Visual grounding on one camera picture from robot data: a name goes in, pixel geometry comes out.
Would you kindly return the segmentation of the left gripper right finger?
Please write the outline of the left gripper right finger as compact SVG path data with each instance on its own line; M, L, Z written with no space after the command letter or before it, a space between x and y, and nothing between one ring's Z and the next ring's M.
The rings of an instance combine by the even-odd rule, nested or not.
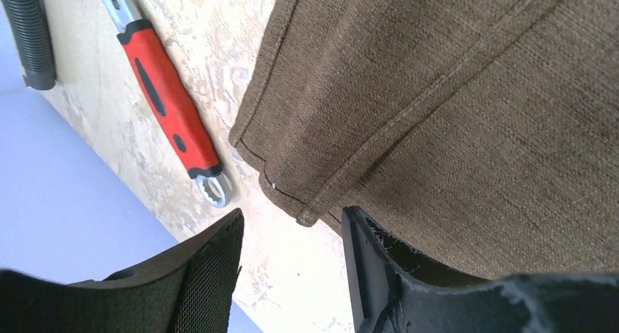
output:
M356 332L616 332L618 275L488 280L445 265L360 207L342 212Z

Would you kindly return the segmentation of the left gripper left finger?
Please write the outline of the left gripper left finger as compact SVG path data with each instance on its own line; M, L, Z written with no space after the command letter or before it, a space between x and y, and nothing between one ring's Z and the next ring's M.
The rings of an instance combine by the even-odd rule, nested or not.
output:
M226 332L245 219L199 234L103 280L53 283L1 271L3 332Z

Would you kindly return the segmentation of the brown cloth napkin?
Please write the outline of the brown cloth napkin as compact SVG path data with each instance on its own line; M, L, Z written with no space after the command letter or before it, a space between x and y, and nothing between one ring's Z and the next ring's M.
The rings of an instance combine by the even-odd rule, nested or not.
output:
M618 0L276 0L230 143L484 278L618 270Z

